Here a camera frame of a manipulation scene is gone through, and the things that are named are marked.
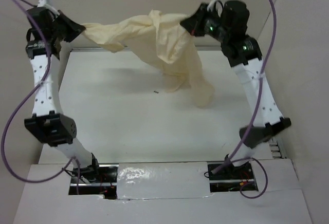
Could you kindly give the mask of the cream yellow jacket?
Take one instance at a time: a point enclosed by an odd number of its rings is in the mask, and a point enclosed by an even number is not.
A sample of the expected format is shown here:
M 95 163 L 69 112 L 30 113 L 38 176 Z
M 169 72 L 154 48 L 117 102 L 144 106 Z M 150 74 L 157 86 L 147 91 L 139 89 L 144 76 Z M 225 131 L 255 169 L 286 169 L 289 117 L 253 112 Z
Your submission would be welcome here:
M 141 61 L 162 73 L 167 92 L 189 86 L 194 104 L 205 107 L 215 90 L 204 76 L 193 36 L 180 25 L 186 18 L 185 14 L 152 10 L 116 24 L 84 23 L 83 36 L 112 53 L 128 47 Z

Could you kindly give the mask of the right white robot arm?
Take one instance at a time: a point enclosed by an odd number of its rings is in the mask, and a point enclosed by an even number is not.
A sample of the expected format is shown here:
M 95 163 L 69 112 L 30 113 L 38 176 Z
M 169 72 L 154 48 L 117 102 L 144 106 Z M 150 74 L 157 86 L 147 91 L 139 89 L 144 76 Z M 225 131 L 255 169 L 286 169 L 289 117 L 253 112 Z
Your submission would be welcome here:
M 242 165 L 254 155 L 258 145 L 291 126 L 282 115 L 266 79 L 269 54 L 262 55 L 257 40 L 247 34 L 250 12 L 240 0 L 211 0 L 201 3 L 197 11 L 180 25 L 194 37 L 210 36 L 220 42 L 223 55 L 237 75 L 252 111 L 249 124 L 240 128 L 240 142 L 224 162 L 209 172 L 224 169 L 230 179 L 242 173 Z

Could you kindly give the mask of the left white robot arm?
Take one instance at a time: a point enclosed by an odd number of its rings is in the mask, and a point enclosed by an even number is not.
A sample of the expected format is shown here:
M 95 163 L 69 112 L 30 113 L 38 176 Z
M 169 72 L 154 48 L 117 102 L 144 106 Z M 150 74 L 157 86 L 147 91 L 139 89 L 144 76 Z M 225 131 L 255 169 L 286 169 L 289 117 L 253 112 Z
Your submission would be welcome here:
M 59 97 L 61 42 L 73 41 L 85 27 L 57 10 L 50 0 L 39 0 L 27 14 L 31 27 L 26 34 L 26 53 L 36 92 L 32 116 L 25 119 L 24 126 L 39 142 L 73 159 L 73 175 L 97 182 L 101 178 L 99 163 L 78 140 L 76 123 L 63 114 Z

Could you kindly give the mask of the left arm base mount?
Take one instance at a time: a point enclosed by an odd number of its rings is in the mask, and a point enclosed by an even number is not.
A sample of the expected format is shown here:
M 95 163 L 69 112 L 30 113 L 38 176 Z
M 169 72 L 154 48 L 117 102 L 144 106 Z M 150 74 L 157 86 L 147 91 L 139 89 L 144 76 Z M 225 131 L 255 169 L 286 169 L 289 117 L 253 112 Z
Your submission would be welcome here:
M 77 170 L 66 170 L 70 176 L 69 195 L 100 195 L 104 199 L 117 199 L 117 176 L 119 164 L 100 164 L 98 175 L 89 180 L 80 176 Z

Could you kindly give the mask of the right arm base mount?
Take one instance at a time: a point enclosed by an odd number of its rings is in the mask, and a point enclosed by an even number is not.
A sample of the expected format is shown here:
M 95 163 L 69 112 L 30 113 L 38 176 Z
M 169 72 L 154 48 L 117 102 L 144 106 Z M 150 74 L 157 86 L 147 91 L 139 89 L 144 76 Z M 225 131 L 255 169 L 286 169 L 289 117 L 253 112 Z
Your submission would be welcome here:
M 222 163 L 208 163 L 208 170 L 204 176 L 209 179 L 210 192 L 239 192 L 257 191 L 258 187 L 254 179 L 254 173 L 249 162 L 242 166 L 229 165 L 216 174 L 211 171 Z

